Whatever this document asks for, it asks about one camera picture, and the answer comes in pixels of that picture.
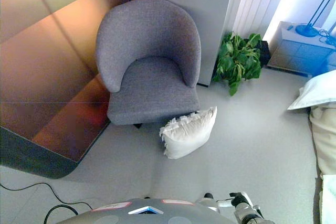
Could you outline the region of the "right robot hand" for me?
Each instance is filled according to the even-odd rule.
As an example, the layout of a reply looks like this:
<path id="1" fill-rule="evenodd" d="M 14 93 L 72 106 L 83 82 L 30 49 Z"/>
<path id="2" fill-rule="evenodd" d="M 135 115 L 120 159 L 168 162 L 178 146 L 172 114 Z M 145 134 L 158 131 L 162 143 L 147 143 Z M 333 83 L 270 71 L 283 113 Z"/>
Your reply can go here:
<path id="1" fill-rule="evenodd" d="M 220 208 L 237 207 L 241 203 L 246 203 L 249 206 L 253 206 L 253 203 L 249 196 L 244 192 L 230 193 L 228 199 L 215 200 L 211 193 L 206 193 L 203 198 L 196 201 L 197 204 L 205 206 L 217 213 L 220 213 Z"/>

